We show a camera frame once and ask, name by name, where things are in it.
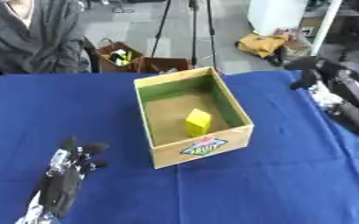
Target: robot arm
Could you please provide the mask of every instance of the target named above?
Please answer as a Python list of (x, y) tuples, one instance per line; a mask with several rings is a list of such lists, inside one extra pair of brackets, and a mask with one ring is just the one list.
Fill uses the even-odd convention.
[(291, 89), (304, 88), (334, 121), (359, 136), (359, 73), (325, 59), (294, 62), (304, 69)]
[(16, 224), (60, 223), (73, 205), (82, 180), (90, 172), (108, 166), (106, 162), (90, 161), (107, 147), (104, 143), (76, 147), (74, 137), (65, 140), (32, 194), (27, 213)]

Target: tripod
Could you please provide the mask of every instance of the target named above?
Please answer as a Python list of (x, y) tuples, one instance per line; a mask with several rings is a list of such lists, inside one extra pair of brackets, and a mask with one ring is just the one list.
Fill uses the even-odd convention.
[[(214, 68), (217, 68), (216, 64), (216, 50), (215, 50), (215, 29), (212, 20), (212, 7), (211, 0), (207, 1), (207, 11), (208, 11), (208, 25), (209, 25), (209, 35), (211, 38), (211, 48), (212, 48), (212, 59), (214, 62)], [(155, 36), (155, 45), (152, 50), (151, 56), (155, 56), (155, 52), (157, 51), (158, 44), (160, 38), (162, 37), (163, 27), (165, 26), (165, 21), (167, 20), (167, 14), (170, 10), (170, 6), (172, 5), (172, 0), (167, 0), (167, 6), (165, 7), (165, 13), (162, 17), (162, 22), (160, 23), (160, 27), (158, 33)], [(197, 14), (199, 11), (199, 3), (198, 0), (189, 0), (189, 8), (193, 12), (193, 43), (192, 43), (192, 67), (196, 68), (197, 65)]]

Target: blue tablecloth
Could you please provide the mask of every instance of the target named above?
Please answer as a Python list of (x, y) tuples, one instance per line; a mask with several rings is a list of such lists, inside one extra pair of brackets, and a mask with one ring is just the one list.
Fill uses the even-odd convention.
[(292, 72), (226, 76), (256, 124), (247, 148), (152, 168), (133, 80), (140, 74), (0, 78), (0, 223), (25, 203), (64, 137), (103, 141), (64, 223), (359, 224), (359, 139), (331, 123)]

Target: wooden box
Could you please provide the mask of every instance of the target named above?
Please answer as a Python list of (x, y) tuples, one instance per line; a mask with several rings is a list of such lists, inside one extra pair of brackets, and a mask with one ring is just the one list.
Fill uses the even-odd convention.
[(173, 68), (177, 71), (186, 71), (191, 66), (187, 59), (141, 57), (137, 71), (140, 74), (159, 74)]
[[(138, 79), (135, 88), (155, 168), (248, 145), (253, 122), (212, 67)], [(205, 136), (185, 132), (193, 109), (212, 116)]]
[[(118, 66), (109, 60), (110, 54), (116, 50), (124, 49), (132, 52), (132, 62), (126, 66)], [(143, 56), (142, 53), (136, 51), (123, 42), (113, 42), (103, 46), (98, 50), (99, 63), (102, 73), (136, 73), (138, 68), (138, 59)]]

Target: yellow cube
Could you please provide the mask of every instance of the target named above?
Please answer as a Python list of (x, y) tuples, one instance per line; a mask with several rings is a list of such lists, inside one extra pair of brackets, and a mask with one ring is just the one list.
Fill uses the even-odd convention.
[(186, 120), (185, 132), (190, 137), (199, 137), (207, 134), (211, 126), (211, 115), (194, 108)]

